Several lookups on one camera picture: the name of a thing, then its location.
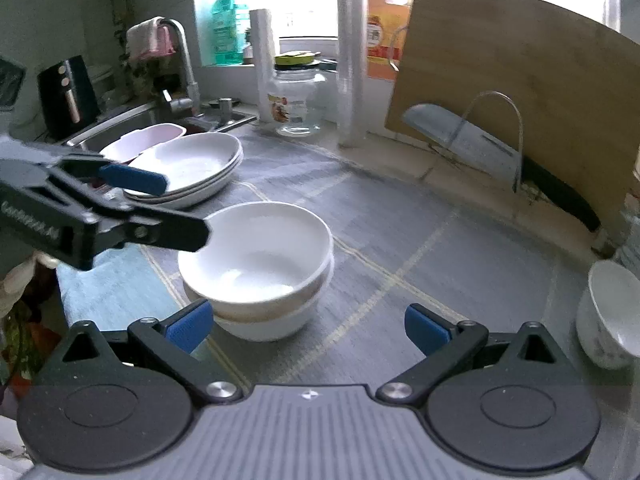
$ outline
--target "jar lid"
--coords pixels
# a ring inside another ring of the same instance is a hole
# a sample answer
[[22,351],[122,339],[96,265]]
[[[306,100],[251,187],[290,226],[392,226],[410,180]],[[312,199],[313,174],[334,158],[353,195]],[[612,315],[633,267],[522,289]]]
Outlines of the jar lid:
[[290,72],[293,70],[311,70],[314,68],[320,68],[320,62],[313,60],[311,63],[300,63],[295,65],[279,65],[273,66],[278,72]]
[[308,50],[292,50],[274,58],[276,65],[297,65],[311,63],[316,54]]

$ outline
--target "yellow lid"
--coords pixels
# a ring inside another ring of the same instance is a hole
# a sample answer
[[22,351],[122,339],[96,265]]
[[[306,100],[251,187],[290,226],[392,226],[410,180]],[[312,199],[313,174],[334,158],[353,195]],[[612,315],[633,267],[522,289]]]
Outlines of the yellow lid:
[[274,58],[276,65],[301,65],[311,63],[316,54],[308,50],[292,50]]

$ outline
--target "pink towel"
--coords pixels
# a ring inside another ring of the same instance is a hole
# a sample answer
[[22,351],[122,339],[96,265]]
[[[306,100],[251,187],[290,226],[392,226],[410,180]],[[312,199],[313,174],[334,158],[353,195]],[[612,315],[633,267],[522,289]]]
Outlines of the pink towel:
[[127,31],[130,60],[145,60],[175,53],[169,29],[165,25],[160,25],[161,20],[162,16],[156,16]]

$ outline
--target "faucet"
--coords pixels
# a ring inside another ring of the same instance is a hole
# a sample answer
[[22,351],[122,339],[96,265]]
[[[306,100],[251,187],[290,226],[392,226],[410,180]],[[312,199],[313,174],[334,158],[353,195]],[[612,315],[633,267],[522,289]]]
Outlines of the faucet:
[[187,38],[184,35],[184,28],[175,20],[163,18],[160,25],[167,25],[175,31],[180,46],[180,57],[182,58],[182,70],[184,72],[184,80],[186,83],[187,97],[183,99],[171,99],[169,92],[166,90],[162,93],[162,101],[166,102],[171,108],[172,113],[191,108],[193,115],[200,110],[200,89],[198,83],[193,76],[193,68],[191,67],[191,58],[189,57],[189,48],[187,47]]

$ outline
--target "stacked plates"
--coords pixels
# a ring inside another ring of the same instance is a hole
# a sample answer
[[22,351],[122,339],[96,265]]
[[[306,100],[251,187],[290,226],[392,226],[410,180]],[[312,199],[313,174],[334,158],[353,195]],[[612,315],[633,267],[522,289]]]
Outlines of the stacked plates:
[[182,209],[213,196],[228,184],[242,162],[242,145],[229,134],[207,132],[158,144],[129,167],[166,176],[164,195],[153,196],[126,189],[130,200],[168,209]]

